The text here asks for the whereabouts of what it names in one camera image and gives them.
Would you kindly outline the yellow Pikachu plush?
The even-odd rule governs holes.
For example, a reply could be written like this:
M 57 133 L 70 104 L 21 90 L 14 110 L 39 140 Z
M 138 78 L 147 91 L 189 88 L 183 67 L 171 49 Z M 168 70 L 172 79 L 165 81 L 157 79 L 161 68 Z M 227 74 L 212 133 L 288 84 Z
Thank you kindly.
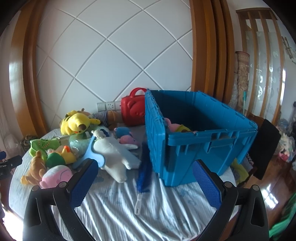
M 60 122 L 60 131 L 62 135 L 69 136 L 86 132 L 90 125 L 100 125 L 101 121 L 96 118 L 90 118 L 87 115 L 75 110 L 66 114 Z

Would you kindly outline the blue plastic storage crate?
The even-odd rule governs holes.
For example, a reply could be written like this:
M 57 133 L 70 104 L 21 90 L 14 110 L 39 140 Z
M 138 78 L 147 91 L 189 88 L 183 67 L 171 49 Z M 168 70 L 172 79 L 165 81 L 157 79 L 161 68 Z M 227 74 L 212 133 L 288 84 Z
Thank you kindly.
M 171 132 L 165 118 L 197 132 Z M 145 130 L 154 172 L 175 187 L 195 182 L 192 163 L 198 159 L 218 175 L 241 162 L 257 124 L 200 91 L 147 90 Z

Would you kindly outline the yellow duck plush green hat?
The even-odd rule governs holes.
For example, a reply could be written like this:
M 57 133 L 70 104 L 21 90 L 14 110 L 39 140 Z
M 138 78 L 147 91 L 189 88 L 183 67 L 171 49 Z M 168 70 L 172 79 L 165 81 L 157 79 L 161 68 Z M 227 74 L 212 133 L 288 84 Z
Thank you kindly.
M 53 151 L 48 154 L 46 167 L 53 168 L 59 165 L 70 165 L 77 161 L 69 146 L 64 146 L 61 152 Z

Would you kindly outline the pink pig plush green shirt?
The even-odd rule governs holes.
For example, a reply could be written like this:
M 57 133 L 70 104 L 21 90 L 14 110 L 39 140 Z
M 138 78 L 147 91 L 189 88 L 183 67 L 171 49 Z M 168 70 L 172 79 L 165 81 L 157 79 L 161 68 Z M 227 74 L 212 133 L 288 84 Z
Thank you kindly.
M 187 128 L 184 125 L 180 125 L 177 123 L 171 123 L 171 121 L 168 118 L 165 118 L 166 124 L 168 125 L 168 129 L 171 132 L 180 132 L 180 133 L 196 133 L 197 131 L 191 131 L 189 128 Z

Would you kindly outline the white striped tablecloth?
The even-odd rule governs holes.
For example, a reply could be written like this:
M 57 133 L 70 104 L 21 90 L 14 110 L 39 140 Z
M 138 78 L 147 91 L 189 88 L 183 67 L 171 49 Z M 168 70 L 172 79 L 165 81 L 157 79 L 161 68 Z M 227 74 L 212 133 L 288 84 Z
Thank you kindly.
M 75 211 L 96 240 L 193 240 L 215 213 L 194 182 L 167 187 L 152 174 L 142 208 L 135 215 L 137 170 L 118 183 L 100 170 L 82 204 Z

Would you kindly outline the pink and grey round plush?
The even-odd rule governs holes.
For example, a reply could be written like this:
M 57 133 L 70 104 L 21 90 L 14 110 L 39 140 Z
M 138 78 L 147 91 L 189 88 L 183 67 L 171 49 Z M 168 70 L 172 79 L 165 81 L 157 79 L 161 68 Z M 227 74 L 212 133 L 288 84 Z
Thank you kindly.
M 64 165 L 50 168 L 42 177 L 39 185 L 42 189 L 54 188 L 60 182 L 68 182 L 73 176 L 71 169 Z

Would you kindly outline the green frog plush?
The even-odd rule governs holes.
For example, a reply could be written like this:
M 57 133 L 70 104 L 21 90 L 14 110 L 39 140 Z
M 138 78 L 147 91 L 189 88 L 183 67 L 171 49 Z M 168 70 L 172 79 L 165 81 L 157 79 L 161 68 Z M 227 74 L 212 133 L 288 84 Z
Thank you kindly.
M 47 150 L 48 149 L 53 149 L 56 150 L 60 146 L 60 142 L 57 138 L 52 138 L 50 140 L 46 139 L 35 139 L 30 141 L 31 147 L 29 149 L 29 154 L 34 157 L 36 156 L 36 152 L 40 151 L 41 152 L 41 157 L 44 161 L 47 160 L 48 154 Z

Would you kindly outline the brown teddy bear plush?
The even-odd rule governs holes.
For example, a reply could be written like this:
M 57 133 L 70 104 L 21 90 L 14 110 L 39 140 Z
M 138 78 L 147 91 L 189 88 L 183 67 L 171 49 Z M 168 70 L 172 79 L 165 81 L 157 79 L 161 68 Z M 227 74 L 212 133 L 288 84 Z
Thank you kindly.
M 37 151 L 31 160 L 27 175 L 22 176 L 21 183 L 23 185 L 40 185 L 40 182 L 46 172 L 47 168 L 45 166 L 45 161 L 42 159 L 42 153 L 41 151 Z

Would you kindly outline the striped shirt brown doll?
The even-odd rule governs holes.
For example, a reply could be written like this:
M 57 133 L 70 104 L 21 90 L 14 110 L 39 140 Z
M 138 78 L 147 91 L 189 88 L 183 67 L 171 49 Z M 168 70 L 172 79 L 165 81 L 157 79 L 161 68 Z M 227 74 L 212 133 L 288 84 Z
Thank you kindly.
M 101 124 L 105 127 L 113 130 L 118 124 L 123 123 L 120 112 L 114 110 L 98 111 L 92 114 L 93 118 L 101 121 Z

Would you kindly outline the teal plush in plastic bag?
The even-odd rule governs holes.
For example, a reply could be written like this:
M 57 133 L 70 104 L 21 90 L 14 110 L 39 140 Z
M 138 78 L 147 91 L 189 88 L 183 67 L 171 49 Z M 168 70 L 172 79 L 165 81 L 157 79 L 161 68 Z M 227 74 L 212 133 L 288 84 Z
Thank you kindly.
M 105 126 L 94 127 L 83 134 L 73 134 L 69 137 L 70 149 L 78 159 L 105 159 L 102 154 L 94 150 L 96 137 L 93 137 L 93 132 L 95 130 L 102 131 L 106 137 L 109 137 L 109 129 Z

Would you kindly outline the wooden lattice screen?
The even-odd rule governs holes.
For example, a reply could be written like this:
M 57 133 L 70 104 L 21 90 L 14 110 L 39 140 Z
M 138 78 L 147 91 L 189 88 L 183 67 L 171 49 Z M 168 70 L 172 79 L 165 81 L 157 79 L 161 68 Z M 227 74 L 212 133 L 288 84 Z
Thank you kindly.
M 280 117 L 285 92 L 285 51 L 278 18 L 270 8 L 237 10 L 242 49 L 249 55 L 243 110 L 269 120 Z

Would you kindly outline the white wall socket strip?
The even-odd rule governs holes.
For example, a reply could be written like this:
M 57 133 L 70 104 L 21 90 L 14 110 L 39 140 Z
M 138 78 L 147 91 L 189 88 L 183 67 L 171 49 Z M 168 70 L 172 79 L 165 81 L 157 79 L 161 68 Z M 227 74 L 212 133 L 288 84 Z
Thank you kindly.
M 121 101 L 109 101 L 97 103 L 97 111 L 121 111 Z

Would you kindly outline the black cloth on chair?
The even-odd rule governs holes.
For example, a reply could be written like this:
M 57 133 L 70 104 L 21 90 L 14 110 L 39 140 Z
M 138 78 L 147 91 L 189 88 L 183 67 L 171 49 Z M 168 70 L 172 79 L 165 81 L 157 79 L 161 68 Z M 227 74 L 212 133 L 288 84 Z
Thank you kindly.
M 267 119 L 257 116 L 255 120 L 256 123 L 259 123 L 258 132 L 248 154 L 256 169 L 253 175 L 261 180 L 276 151 L 281 135 L 279 130 Z

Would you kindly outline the blue and pink small plush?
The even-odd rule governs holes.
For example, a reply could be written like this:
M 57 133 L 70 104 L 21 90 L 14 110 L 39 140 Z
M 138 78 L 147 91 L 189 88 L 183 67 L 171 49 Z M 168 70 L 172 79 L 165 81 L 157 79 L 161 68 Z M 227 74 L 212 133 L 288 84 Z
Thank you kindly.
M 114 129 L 118 142 L 128 150 L 136 150 L 140 147 L 139 142 L 133 137 L 128 127 L 117 127 Z

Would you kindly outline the red plastic toy case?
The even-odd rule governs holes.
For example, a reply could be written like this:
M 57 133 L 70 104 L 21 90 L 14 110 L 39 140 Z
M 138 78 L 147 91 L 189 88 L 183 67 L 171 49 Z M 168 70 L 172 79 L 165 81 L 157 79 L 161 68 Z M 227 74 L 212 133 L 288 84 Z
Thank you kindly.
M 137 87 L 121 99 L 121 115 L 126 126 L 139 126 L 145 123 L 145 95 L 137 95 L 139 91 L 145 93 L 147 89 Z

